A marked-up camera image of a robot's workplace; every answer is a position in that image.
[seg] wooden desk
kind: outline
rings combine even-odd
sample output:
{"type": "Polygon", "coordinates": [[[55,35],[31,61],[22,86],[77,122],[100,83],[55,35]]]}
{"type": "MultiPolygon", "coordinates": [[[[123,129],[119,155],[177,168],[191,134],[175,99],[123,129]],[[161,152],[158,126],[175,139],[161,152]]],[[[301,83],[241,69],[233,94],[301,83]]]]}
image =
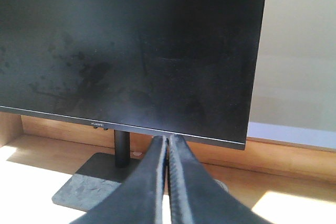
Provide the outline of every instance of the wooden desk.
{"type": "MultiPolygon", "coordinates": [[[[95,152],[113,153],[113,149],[30,135],[0,148],[0,223],[62,224],[82,215],[54,205],[51,197],[95,152]]],[[[274,223],[336,223],[335,184],[205,167],[243,204],[274,223]]],[[[165,223],[169,223],[168,205],[165,196],[165,223]]]]}

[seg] monitor stand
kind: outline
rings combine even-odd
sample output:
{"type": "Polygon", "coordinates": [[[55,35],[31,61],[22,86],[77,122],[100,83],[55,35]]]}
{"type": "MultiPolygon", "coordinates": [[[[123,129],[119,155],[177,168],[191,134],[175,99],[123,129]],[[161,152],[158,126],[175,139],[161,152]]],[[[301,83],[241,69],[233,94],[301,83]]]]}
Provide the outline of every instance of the monitor stand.
{"type": "Polygon", "coordinates": [[[137,167],[130,133],[114,131],[115,155],[95,153],[52,197],[54,204],[88,211],[110,195],[137,167]]]}

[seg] black monitor screen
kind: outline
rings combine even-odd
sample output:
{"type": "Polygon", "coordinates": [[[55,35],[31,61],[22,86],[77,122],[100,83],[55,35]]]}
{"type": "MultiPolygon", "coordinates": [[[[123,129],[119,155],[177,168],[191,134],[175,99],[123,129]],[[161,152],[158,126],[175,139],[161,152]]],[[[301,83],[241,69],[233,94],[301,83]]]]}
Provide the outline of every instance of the black monitor screen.
{"type": "Polygon", "coordinates": [[[264,0],[0,0],[0,110],[244,148],[264,0]]]}

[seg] huawei logo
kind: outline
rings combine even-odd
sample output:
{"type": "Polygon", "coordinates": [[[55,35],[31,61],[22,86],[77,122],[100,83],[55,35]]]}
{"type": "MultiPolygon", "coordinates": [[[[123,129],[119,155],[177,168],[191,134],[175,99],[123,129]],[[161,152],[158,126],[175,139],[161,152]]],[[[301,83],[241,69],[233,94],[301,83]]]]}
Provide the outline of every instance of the huawei logo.
{"type": "Polygon", "coordinates": [[[95,127],[104,127],[104,124],[103,124],[103,123],[92,122],[91,125],[92,125],[92,126],[95,126],[95,127]]]}

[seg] wall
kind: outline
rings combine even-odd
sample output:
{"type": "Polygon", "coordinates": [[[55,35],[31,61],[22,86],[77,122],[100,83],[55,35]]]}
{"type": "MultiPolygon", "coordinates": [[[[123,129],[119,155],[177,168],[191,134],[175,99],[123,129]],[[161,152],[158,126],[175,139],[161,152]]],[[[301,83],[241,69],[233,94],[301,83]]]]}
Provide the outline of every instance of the wall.
{"type": "Polygon", "coordinates": [[[336,0],[266,0],[262,26],[249,136],[336,148],[336,0]]]}

